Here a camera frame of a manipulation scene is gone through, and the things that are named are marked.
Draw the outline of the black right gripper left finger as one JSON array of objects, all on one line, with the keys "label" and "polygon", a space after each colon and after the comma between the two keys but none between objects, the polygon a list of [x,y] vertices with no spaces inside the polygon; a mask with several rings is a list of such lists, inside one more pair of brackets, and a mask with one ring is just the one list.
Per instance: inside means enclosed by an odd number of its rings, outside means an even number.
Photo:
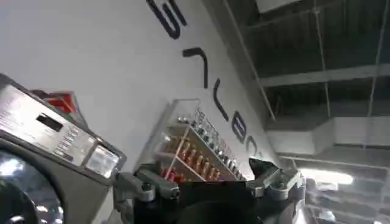
[{"label": "black right gripper left finger", "polygon": [[114,209],[119,212],[123,223],[134,220],[133,207],[129,200],[140,200],[150,203],[157,198],[177,199],[180,189],[177,183],[168,181],[149,169],[141,169],[136,173],[118,173],[113,185]]}]

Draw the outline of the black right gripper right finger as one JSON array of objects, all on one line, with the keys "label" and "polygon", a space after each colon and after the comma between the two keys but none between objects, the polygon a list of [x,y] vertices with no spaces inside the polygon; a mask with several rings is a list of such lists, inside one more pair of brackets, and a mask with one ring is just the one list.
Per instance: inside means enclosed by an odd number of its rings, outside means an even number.
[{"label": "black right gripper right finger", "polygon": [[270,161],[249,158],[249,166],[255,176],[246,182],[246,188],[255,198],[271,197],[282,201],[304,199],[304,177],[296,169],[282,169]]}]

